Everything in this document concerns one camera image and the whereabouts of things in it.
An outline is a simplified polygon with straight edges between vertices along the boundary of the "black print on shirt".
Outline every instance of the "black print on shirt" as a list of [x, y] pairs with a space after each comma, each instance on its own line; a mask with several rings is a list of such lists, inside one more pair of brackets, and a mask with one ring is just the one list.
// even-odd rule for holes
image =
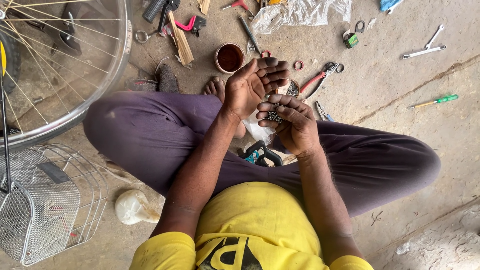
[[[222, 264], [225, 265], [234, 265], [234, 264], [241, 264], [241, 270], [263, 270], [262, 266], [260, 265], [260, 262], [255, 258], [251, 250], [248, 248], [248, 240], [249, 238], [246, 238], [245, 244], [240, 243], [240, 238], [239, 237], [224, 237], [223, 240], [216, 245], [216, 247], [210, 252], [210, 254], [205, 258], [205, 260], [200, 264], [200, 269], [201, 270], [223, 270], [224, 268], [217, 269], [212, 266], [212, 259], [215, 257], [219, 257], [219, 260]], [[225, 252], [218, 253], [222, 248], [232, 246], [230, 249], [226, 250]], [[243, 248], [243, 257], [241, 259], [241, 262], [236, 262], [235, 261], [235, 256], [237, 251]]]

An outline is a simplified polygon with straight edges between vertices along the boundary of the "purple pants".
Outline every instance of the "purple pants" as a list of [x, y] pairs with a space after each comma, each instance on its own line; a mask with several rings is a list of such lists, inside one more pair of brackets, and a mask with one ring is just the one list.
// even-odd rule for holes
[[[90, 106], [84, 131], [100, 153], [166, 196], [221, 105], [212, 95], [116, 92]], [[440, 170], [435, 152], [413, 137], [336, 122], [317, 125], [351, 217], [426, 187]], [[274, 146], [286, 151], [278, 137]], [[274, 183], [302, 201], [296, 162], [266, 168], [230, 152], [223, 159], [213, 195], [251, 181]]]

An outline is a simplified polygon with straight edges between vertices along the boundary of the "yellow t-shirt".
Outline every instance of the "yellow t-shirt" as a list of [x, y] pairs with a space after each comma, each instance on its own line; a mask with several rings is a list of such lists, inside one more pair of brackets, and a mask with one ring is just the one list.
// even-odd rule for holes
[[[180, 232], [141, 244], [130, 270], [328, 270], [320, 241], [298, 200], [270, 183], [227, 188], [202, 211], [195, 243]], [[373, 270], [343, 256], [331, 270]]]

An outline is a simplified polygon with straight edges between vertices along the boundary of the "black grip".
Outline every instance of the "black grip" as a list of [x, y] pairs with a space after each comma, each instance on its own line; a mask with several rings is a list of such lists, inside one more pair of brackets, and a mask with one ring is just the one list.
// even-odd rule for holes
[[162, 9], [166, 1], [167, 0], [152, 0], [150, 4], [148, 4], [148, 7], [145, 9], [144, 13], [142, 14], [142, 17], [147, 22], [152, 23], [153, 19], [155, 19], [155, 16]]

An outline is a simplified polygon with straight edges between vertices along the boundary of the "hand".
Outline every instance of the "hand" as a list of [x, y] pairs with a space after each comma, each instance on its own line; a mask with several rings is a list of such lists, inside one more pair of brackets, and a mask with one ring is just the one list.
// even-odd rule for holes
[[266, 93], [287, 84], [287, 67], [286, 61], [273, 57], [253, 59], [228, 78], [223, 106], [240, 120], [246, 119]]
[[267, 119], [260, 120], [258, 125], [275, 128], [282, 144], [292, 154], [304, 157], [317, 152], [321, 147], [317, 122], [310, 106], [292, 96], [273, 94], [267, 102], [258, 104], [257, 108], [259, 110], [257, 119], [267, 118], [268, 111], [276, 111], [281, 118], [285, 119], [280, 125], [276, 121]]

